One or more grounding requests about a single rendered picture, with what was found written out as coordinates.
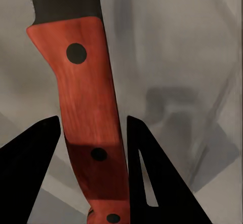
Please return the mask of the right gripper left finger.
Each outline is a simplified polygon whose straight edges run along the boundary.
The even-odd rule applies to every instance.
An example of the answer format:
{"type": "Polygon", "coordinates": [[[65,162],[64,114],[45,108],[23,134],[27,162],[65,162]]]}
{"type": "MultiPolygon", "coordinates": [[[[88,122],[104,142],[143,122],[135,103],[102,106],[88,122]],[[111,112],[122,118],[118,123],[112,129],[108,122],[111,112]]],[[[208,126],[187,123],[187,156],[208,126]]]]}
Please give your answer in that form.
{"type": "Polygon", "coordinates": [[[0,148],[0,224],[27,224],[60,135],[53,116],[0,148]]]}

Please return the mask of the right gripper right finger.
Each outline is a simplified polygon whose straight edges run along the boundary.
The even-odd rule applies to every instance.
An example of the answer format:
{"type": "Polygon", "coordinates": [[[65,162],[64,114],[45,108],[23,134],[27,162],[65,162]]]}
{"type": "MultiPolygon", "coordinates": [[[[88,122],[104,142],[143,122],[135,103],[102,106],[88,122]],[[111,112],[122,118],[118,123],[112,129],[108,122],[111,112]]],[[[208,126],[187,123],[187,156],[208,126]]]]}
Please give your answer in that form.
{"type": "Polygon", "coordinates": [[[127,116],[131,224],[212,224],[147,125],[127,116]],[[139,150],[158,203],[147,204],[139,150]]]}

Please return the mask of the parer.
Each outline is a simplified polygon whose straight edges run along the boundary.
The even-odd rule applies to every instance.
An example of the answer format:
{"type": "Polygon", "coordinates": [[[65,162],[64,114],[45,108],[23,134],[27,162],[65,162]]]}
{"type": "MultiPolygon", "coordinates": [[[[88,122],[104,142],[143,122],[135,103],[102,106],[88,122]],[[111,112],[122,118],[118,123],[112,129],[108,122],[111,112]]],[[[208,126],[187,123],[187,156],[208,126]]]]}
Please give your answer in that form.
{"type": "Polygon", "coordinates": [[[26,32],[58,84],[65,143],[87,224],[131,224],[129,174],[100,0],[32,0],[26,32]]]}

